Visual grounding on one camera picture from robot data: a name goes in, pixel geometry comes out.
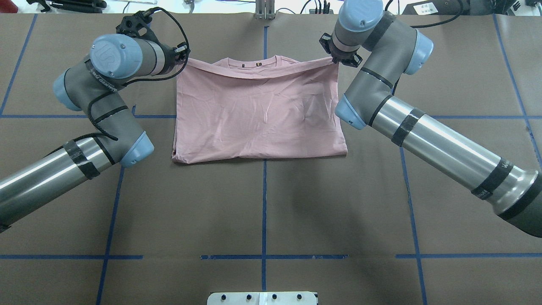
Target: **folded t-shirt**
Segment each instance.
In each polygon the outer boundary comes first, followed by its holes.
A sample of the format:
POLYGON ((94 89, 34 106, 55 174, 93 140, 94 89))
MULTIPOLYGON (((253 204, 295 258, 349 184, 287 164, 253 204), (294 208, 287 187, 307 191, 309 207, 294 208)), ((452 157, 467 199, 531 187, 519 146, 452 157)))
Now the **folded t-shirt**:
POLYGON ((334 114, 337 77, 331 58, 190 59, 177 76, 172 158, 196 163, 344 155, 334 114))

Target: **black cable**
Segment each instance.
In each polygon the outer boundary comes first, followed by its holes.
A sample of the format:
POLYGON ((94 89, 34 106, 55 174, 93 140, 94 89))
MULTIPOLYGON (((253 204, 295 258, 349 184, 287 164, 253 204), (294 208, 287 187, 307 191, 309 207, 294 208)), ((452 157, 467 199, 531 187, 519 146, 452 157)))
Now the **black cable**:
POLYGON ((126 8, 128 7, 129 4, 130 4, 130 1, 128 1, 128 3, 126 3, 126 6, 122 9, 123 14, 124 14, 124 11, 126 10, 126 8))
POLYGON ((399 84, 399 79, 401 78, 398 78, 397 81, 395 82, 395 85, 393 86, 393 89, 391 89, 391 94, 395 95, 395 90, 397 90, 397 85, 399 84))
POLYGON ((390 7, 390 4, 393 2, 393 0, 389 0, 388 3, 386 3, 386 7, 384 8, 385 11, 388 10, 388 8, 390 7))
POLYGON ((102 127, 98 126, 98 123, 96 123, 96 121, 94 120, 94 117, 92 116, 92 106, 99 100, 101 100, 102 98, 106 97, 106 96, 109 96, 113 94, 113 92, 111 91, 108 91, 100 96, 98 96, 97 98, 91 100, 90 103, 88 103, 88 107, 87 107, 87 117, 88 119, 91 121, 92 125, 98 129, 104 136, 110 138, 111 140, 113 141, 118 141, 119 138, 115 137, 115 136, 112 136, 111 134, 109 134, 107 131, 105 131, 102 127))
MULTIPOLYGON (((97 132, 94 132, 94 133, 92 133, 92 134, 86 134, 86 135, 77 137, 77 138, 75 138, 75 139, 72 139, 71 141, 77 142, 77 141, 82 140, 82 139, 93 138, 93 137, 105 137, 105 136, 104 136, 103 134, 99 134, 99 133, 97 133, 97 132)), ((47 157, 47 156, 49 156, 49 155, 51 155, 51 154, 54 154, 55 152, 61 150, 63 147, 64 147, 64 145, 55 148, 55 150, 53 150, 53 151, 51 151, 50 153, 46 154, 45 157, 47 157)))
MULTIPOLYGON (((164 12, 166 15, 169 16, 169 18, 171 18, 173 21, 175 21, 175 24, 179 27, 180 29, 180 32, 183 33, 183 38, 184 38, 184 41, 186 42, 186 49, 189 50, 190 49, 190 45, 188 44, 188 38, 186 36, 186 33, 184 32, 184 29, 183 27, 180 25, 180 23, 177 21, 177 19, 175 19, 173 16, 171 16, 171 14, 166 11, 165 9, 163 8, 160 8, 160 7, 156 7, 153 11, 153 14, 157 11, 162 11, 164 12)), ((161 81, 161 80, 168 80, 168 79, 172 79, 174 77, 176 77, 177 75, 179 75, 180 72, 182 72, 184 70, 184 68, 186 67, 186 64, 188 63, 188 53, 186 54, 186 57, 184 58, 184 63, 182 65, 182 67, 179 69, 179 71, 175 72, 174 74, 168 76, 168 77, 162 77, 162 78, 138 78, 138 79, 132 79, 131 81, 127 81, 123 84, 123 86, 128 86, 129 84, 133 84, 134 82, 138 82, 138 81, 161 81)))
POLYGON ((454 17, 452 17, 452 18, 450 18, 448 20, 441 21, 441 22, 436 22, 436 23, 431 23, 431 24, 424 24, 422 26, 412 26, 412 28, 413 29, 430 28, 430 27, 434 27, 434 26, 440 26, 441 24, 445 24, 445 23, 448 23, 450 21, 456 20, 463 13, 463 2, 461 0, 457 0, 457 2, 459 2, 459 11, 457 12, 457 14, 455 14, 454 17))
POLYGON ((301 12, 300 14, 303 14, 303 10, 305 9, 305 7, 307 6, 307 4, 312 1, 312 0, 307 0, 307 2, 305 2, 305 4, 303 5, 303 8, 301 9, 301 12))
POLYGON ((280 10, 289 10, 289 11, 291 11, 292 13, 294 13, 294 11, 291 10, 291 9, 289 9, 289 8, 280 8, 280 9, 277 9, 276 11, 280 11, 280 10))

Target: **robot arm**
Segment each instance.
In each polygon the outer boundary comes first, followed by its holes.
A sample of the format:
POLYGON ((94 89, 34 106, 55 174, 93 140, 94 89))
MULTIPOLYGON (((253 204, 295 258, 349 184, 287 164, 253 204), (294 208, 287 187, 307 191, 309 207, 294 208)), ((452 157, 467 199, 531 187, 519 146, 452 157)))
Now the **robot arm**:
POLYGON ((369 125, 493 205, 505 221, 542 237, 542 177, 522 170, 391 94, 433 51, 418 30, 382 12, 380 0, 347 0, 332 35, 320 39, 334 62, 356 66, 372 51, 335 113, 356 129, 369 125))
POLYGON ((90 54, 54 82, 59 101, 82 110, 101 133, 69 141, 0 181, 0 232, 110 166, 133 166, 154 151, 118 91, 134 77, 166 74, 188 60, 188 44, 168 47, 147 26, 158 9, 124 17, 118 34, 98 37, 90 54), (142 28, 146 33, 139 35, 142 28))

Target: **white label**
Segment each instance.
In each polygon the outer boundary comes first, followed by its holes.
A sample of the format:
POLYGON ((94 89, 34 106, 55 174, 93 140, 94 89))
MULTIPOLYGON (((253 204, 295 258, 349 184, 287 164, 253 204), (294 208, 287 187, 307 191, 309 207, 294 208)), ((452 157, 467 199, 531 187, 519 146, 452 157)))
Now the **white label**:
POLYGON ((416 13, 418 13, 418 15, 429 15, 438 12, 433 2, 414 5, 413 7, 416 10, 416 13))

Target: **blue tape grid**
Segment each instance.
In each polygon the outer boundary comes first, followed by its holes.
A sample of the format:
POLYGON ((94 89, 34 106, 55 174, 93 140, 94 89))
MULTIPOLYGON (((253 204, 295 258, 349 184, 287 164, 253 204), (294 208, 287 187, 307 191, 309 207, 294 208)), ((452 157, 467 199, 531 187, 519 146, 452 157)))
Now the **blue tape grid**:
MULTIPOLYGON (((267 58, 267 29, 263 28, 263 58, 267 58)), ((202 255, 202 260, 259 259, 262 262, 262 291, 267 291, 268 259, 345 259, 348 255, 268 255, 267 254, 267 159, 263 160, 262 253, 261 255, 202 255)))
MULTIPOLYGON (((36 23, 37 14, 34 15, 30 28, 28 30, 27 37, 25 39, 24 45, 22 47, 21 53, 17 60, 14 72, 11 76, 6 94, 0 106, 0 118, 46 118, 46 119, 62 119, 62 118, 84 118, 87 117, 84 115, 4 115, 4 109, 9 98, 9 94, 12 88, 12 85, 15 81, 17 71, 21 64, 24 52, 28 45, 32 30, 36 23)), ((436 119, 522 119, 525 121, 531 142, 533 144, 534 152, 537 156, 539 165, 542 167, 542 158, 540 157, 540 151, 537 145, 537 142, 534 138, 531 125, 529 123, 530 119, 542 119, 542 116, 528 116, 525 111, 525 105, 519 93, 517 83, 515 81, 514 74, 510 67, 508 61, 508 56, 506 54, 499 25, 496 19, 496 15, 493 15, 493 21, 495 25, 496 34, 499 40, 501 51, 504 57, 504 61, 518 99, 519 106, 521 108, 522 116, 433 116, 436 119)), ((267 31, 268 27, 264 27, 263 32, 263 56, 267 58, 267 31)), ((135 107, 132 108, 132 113, 136 118, 146 119, 175 119, 175 115, 135 115, 135 107)), ((418 237, 416 231, 416 220, 414 208, 412 206, 412 198, 410 195, 410 185, 408 181, 408 171, 407 165, 404 158, 403 148, 399 149, 401 155, 401 163, 403 166, 403 176, 408 193, 408 204, 410 208, 410 218, 411 218, 411 229, 412 236, 414 239, 415 253, 414 254, 397 254, 395 255, 396 259, 415 259, 418 266, 418 278, 420 281, 420 288, 422 293, 423 304, 427 304, 427 296, 425 293, 425 285, 423 279, 423 268, 422 260, 423 259, 461 259, 461 258, 542 258, 542 253, 444 253, 444 254, 422 254, 420 253, 420 247, 418 244, 418 237)), ((113 213, 111 217, 111 223, 109 226, 109 234, 107 238, 106 251, 104 255, 0 255, 0 259, 74 259, 74 260, 103 260, 102 273, 100 277, 100 285, 98 289, 98 296, 96 298, 96 304, 100 304, 101 295, 104 288, 106 271, 107 271, 107 262, 109 260, 140 260, 143 259, 143 256, 140 255, 110 255, 111 251, 111 242, 113 238, 113 230, 115 225, 115 219, 117 216, 118 203, 120 199, 120 188, 122 185, 122 179, 124 177, 124 168, 121 168, 119 174, 119 181, 117 185, 117 192, 115 195, 115 202, 113 206, 113 213)), ((216 259, 260 259, 262 260, 262 291, 266 291, 266 260, 268 259, 345 259, 348 255, 268 255, 267 254, 267 160, 263 161, 263 198, 262 198, 262 254, 261 255, 203 255, 201 256, 202 260, 216 260, 216 259)))
MULTIPOLYGON (((508 56, 506 54, 504 44, 502 42, 501 33, 499 29, 499 24, 496 19, 496 15, 493 14, 493 22, 495 25, 495 31, 497 34, 497 38, 499 40, 499 45, 501 47, 502 56, 504 58, 504 62, 506 64, 506 68, 508 69, 508 74, 510 76, 510 80, 512 82, 512 85, 514 87, 514 91, 516 94, 516 97, 518 99, 519 106, 521 108, 522 116, 432 116, 436 119, 522 119, 525 121, 525 124, 527 126, 527 130, 529 132, 529 136, 531 138, 531 143, 533 145, 533 150, 536 154, 538 164, 542 168, 542 158, 540 157, 540 151, 538 149, 537 142, 534 138, 533 131, 531 128, 531 125, 529 123, 530 119, 540 119, 542 116, 528 116, 527 112, 525 111, 525 105, 523 103, 523 100, 521 98, 521 95, 518 90, 517 83, 515 81, 514 73, 512 72, 512 69, 510 67, 510 62, 508 61, 508 56)), ((418 244, 418 236, 416 231, 416 219, 414 214, 414 208, 412 206, 412 197, 410 193, 410 185, 408 181, 408 172, 407 172, 407 164, 404 157, 404 150, 402 147, 399 148, 399 152, 401 155, 401 164, 403 166, 403 176, 406 184, 406 191, 408 194, 408 204, 410 207, 410 221, 411 221, 411 228, 412 228, 412 237, 414 239, 414 249, 415 254, 398 254, 395 257, 397 259, 415 259, 417 266, 418 266, 418 278, 420 281, 420 289, 422 293, 422 301, 424 305, 427 305, 427 295, 425 293, 425 282, 423 278, 423 268, 422 268, 422 259, 453 259, 453 258, 542 258, 542 253, 446 253, 446 254, 421 254, 420 253, 420 246, 418 244)))
MULTIPOLYGON (((6 106, 6 103, 9 98, 9 94, 11 92, 11 87, 13 86, 13 83, 15 81, 15 78, 17 76, 17 72, 19 70, 19 66, 21 65, 21 61, 24 56, 24 52, 27 48, 28 42, 30 40, 30 36, 32 34, 32 31, 34 29, 34 25, 36 24, 37 20, 37 14, 34 14, 34 18, 32 19, 32 23, 30 24, 30 28, 27 33, 27 37, 24 40, 23 47, 21 49, 21 53, 19 54, 19 58, 17 59, 17 64, 15 65, 15 69, 13 71, 13 74, 11 75, 11 79, 9 81, 8 88, 6 90, 4 99, 2 101, 2 105, 0 106, 0 118, 86 118, 84 115, 4 115, 4 109, 6 106)), ((169 118, 169 116, 153 116, 153 117, 166 117, 169 118)), ((115 194, 115 201, 113 205, 113 213, 111 216, 111 222, 109 224, 109 234, 107 236, 107 244, 105 249, 104 255, 0 255, 0 260, 2 259, 13 259, 13 260, 24 260, 24 259, 69 259, 69 260, 103 260, 104 263, 102 265, 102 272, 100 276, 100 284, 98 287, 98 295, 96 297, 96 304, 100 304, 101 302, 101 296, 104 289, 104 282, 105 282, 105 276, 106 276, 106 270, 107 270, 107 262, 109 260, 141 260, 143 259, 142 255, 110 255, 111 251, 111 242, 113 239, 113 230, 115 227, 115 219, 117 217, 117 209, 119 205, 119 199, 120 199, 120 187, 122 185, 122 178, 124 177, 124 168, 121 167, 120 174, 119 174, 119 181, 117 184, 117 192, 115 194)))

